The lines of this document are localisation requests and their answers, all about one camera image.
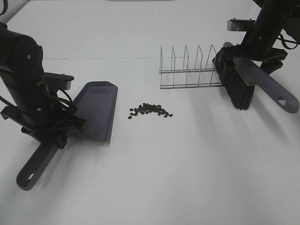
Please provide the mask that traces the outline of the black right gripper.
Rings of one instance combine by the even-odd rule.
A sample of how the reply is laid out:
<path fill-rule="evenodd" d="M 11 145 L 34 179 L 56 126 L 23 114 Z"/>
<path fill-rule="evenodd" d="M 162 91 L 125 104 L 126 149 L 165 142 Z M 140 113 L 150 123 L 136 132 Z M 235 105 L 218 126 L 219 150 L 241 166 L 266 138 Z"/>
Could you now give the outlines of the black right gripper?
<path fill-rule="evenodd" d="M 273 45 L 282 30 L 282 26 L 264 22 L 248 23 L 247 32 L 240 45 L 225 42 L 220 50 L 222 59 L 244 58 L 261 61 L 260 68 L 267 74 L 280 69 L 282 60 L 287 57 L 284 49 Z"/>

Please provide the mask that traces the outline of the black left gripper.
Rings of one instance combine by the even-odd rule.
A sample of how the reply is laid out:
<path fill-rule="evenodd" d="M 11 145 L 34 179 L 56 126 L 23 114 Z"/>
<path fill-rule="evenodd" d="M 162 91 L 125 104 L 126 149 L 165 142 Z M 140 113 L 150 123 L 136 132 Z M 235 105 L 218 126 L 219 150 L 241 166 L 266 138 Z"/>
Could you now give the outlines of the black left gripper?
<path fill-rule="evenodd" d="M 66 98 L 49 94 L 46 105 L 34 105 L 21 108 L 13 105 L 5 98 L 0 100 L 6 106 L 0 112 L 3 119 L 11 119 L 22 126 L 21 132 L 29 135 L 38 142 L 47 137 L 55 138 L 58 149 L 64 149 L 68 140 L 69 131 L 83 132 L 86 120 L 75 115 L 78 108 L 72 98 L 65 92 Z"/>

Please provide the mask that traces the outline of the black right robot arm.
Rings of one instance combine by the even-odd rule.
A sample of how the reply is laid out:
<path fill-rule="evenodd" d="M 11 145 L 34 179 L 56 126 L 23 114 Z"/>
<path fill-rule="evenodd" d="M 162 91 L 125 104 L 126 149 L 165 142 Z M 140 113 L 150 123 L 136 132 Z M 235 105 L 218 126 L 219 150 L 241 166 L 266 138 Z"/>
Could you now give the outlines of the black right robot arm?
<path fill-rule="evenodd" d="M 246 34 L 239 45 L 225 44 L 218 52 L 217 69 L 234 68 L 234 58 L 260 61 L 261 69 L 266 73 L 280 69 L 287 52 L 274 48 L 274 43 L 280 39 L 282 45 L 286 40 L 281 36 L 284 30 L 296 44 L 300 43 L 300 2 L 298 0 L 257 0 L 261 8 L 256 20 L 231 19 L 227 22 L 228 31 Z"/>

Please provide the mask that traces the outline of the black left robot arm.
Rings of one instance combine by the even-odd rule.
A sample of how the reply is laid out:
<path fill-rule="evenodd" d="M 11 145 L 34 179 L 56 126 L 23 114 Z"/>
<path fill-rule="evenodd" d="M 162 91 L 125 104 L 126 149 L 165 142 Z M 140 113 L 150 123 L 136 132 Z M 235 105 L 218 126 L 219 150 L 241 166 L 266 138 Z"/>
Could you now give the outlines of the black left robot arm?
<path fill-rule="evenodd" d="M 22 126 L 22 132 L 43 142 L 51 138 L 59 149 L 67 143 L 68 131 L 82 131 L 84 119 L 67 94 L 73 76 L 45 72 L 43 49 L 30 36 L 0 24 L 0 77 L 14 103 L 5 98 L 3 119 Z"/>

